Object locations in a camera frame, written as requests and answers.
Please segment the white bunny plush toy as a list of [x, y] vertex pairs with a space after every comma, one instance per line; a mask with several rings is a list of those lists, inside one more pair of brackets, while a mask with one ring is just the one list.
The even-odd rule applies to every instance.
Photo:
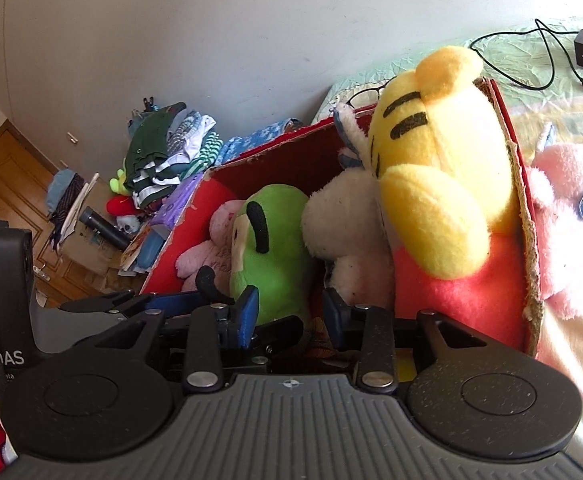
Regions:
[[395, 270], [373, 173], [369, 139], [354, 110], [338, 104], [334, 125], [345, 144], [343, 170], [312, 193], [302, 214], [305, 247], [333, 267], [326, 284], [349, 306], [390, 309], [395, 301]]

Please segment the green pear plush toy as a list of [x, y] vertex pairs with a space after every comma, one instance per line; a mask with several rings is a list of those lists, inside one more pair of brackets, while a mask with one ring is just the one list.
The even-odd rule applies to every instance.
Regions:
[[270, 184], [245, 200], [230, 240], [229, 289], [238, 298], [248, 286], [259, 290], [259, 325], [296, 315], [310, 323], [312, 257], [301, 218], [308, 196], [287, 184]]

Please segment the pink teddy bear plush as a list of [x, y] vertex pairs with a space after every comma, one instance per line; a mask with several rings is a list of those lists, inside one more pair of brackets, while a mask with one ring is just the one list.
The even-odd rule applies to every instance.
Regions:
[[234, 219], [243, 200], [228, 200], [212, 214], [209, 238], [180, 254], [175, 263], [176, 275], [183, 281], [182, 292], [196, 289], [196, 275], [202, 266], [210, 266], [215, 273], [214, 284], [224, 295], [229, 295], [229, 277], [232, 269], [232, 233]]

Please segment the cardboard boxes on floor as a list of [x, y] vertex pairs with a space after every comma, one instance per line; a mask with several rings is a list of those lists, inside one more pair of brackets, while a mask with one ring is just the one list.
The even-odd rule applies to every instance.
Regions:
[[[98, 179], [86, 194], [78, 214], [90, 207], [115, 226], [116, 221], [106, 210], [106, 203], [110, 198], [113, 198], [110, 188], [103, 180]], [[100, 292], [133, 287], [131, 278], [119, 275], [122, 250], [114, 247], [99, 232], [80, 220], [75, 223], [73, 233], [60, 244], [60, 255], [82, 266], [87, 271], [86, 283]]]

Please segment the purple tissue pack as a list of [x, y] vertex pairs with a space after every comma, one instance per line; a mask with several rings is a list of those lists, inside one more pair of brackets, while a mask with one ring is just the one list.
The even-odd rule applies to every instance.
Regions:
[[203, 173], [198, 172], [198, 174], [185, 178], [177, 185], [175, 190], [162, 203], [154, 218], [151, 219], [150, 224], [154, 229], [167, 231], [174, 229], [189, 199], [198, 188], [202, 177]]

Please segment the black cylindrical bottle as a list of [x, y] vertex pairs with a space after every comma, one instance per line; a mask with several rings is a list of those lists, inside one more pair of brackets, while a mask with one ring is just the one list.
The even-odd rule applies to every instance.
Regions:
[[112, 223], [102, 218], [94, 209], [85, 207], [78, 217], [88, 228], [98, 233], [107, 243], [124, 252], [131, 244], [131, 238], [119, 231]]

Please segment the red cardboard box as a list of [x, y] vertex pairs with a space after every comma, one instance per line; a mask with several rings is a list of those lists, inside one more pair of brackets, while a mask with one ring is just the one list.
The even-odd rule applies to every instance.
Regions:
[[[488, 262], [473, 278], [441, 281], [418, 269], [402, 248], [393, 255], [397, 267], [391, 309], [398, 318], [415, 318], [423, 309], [438, 310], [500, 342], [535, 356], [543, 318], [539, 292], [539, 256], [533, 207], [523, 156], [497, 83], [482, 79], [479, 89], [499, 118], [511, 154], [520, 208], [520, 233], [497, 235]], [[186, 207], [178, 214], [170, 236], [151, 268], [144, 292], [171, 294], [182, 287], [176, 275], [177, 257], [204, 241], [211, 214], [234, 198], [245, 200], [268, 184], [288, 184], [311, 194], [339, 174], [337, 155], [343, 143], [331, 119], [286, 133], [207, 171]]]

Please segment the wooden door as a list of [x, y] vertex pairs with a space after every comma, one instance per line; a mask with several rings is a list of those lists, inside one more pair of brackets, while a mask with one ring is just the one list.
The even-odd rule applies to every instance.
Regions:
[[0, 220], [32, 233], [35, 284], [52, 307], [97, 296], [96, 275], [49, 245], [47, 187], [56, 167], [11, 122], [0, 126]]

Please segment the red white plush toy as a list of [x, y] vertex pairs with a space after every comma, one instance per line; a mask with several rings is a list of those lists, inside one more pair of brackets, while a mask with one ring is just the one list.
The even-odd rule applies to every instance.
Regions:
[[130, 196], [116, 195], [106, 203], [106, 210], [116, 220], [116, 227], [128, 235], [135, 235], [140, 229], [139, 217], [142, 213], [135, 207]]

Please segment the blue floral cloth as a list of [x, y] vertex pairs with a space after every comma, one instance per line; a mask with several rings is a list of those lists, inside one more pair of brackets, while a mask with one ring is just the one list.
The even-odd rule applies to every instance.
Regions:
[[280, 122], [274, 122], [264, 128], [253, 131], [247, 136], [233, 136], [228, 139], [216, 156], [214, 165], [221, 166], [239, 158], [242, 154], [255, 150], [260, 146], [270, 143], [285, 133], [295, 131], [303, 126], [303, 122], [297, 118], [287, 118]]

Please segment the pile of folded clothes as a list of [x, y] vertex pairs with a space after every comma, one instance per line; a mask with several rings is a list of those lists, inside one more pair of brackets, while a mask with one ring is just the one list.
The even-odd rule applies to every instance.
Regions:
[[142, 100], [128, 122], [131, 136], [123, 159], [123, 187], [134, 206], [147, 210], [164, 200], [187, 178], [214, 165], [223, 148], [216, 120], [184, 102], [164, 107]]

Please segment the neon green plush toy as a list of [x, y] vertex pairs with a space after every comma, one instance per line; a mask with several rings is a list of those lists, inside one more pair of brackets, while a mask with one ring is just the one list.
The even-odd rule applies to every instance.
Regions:
[[126, 187], [125, 181], [126, 181], [125, 168], [121, 167], [118, 170], [116, 170], [116, 177], [111, 178], [109, 180], [109, 188], [111, 192], [113, 192], [116, 195], [130, 196], [131, 191]]

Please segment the yellow tiger plush toy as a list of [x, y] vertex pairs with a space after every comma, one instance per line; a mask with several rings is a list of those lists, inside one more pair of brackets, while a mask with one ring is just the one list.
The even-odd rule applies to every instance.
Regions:
[[482, 62], [443, 47], [389, 81], [369, 160], [395, 266], [395, 314], [433, 309], [520, 350], [527, 328], [515, 162], [476, 86]]

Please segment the pink plush on bed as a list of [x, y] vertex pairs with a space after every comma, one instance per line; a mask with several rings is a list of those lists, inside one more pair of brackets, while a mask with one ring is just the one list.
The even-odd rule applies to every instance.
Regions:
[[558, 143], [527, 168], [537, 232], [540, 292], [557, 318], [583, 311], [583, 145]]

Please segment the black frame eyeglasses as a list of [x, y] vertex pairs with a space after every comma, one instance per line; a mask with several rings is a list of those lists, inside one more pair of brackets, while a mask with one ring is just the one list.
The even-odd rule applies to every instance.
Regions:
[[347, 105], [351, 107], [352, 110], [375, 105], [379, 101], [380, 96], [385, 91], [389, 82], [391, 82], [391, 79], [384, 81], [382, 84], [375, 84], [375, 86], [366, 86], [362, 90], [353, 93], [352, 96], [349, 97]]

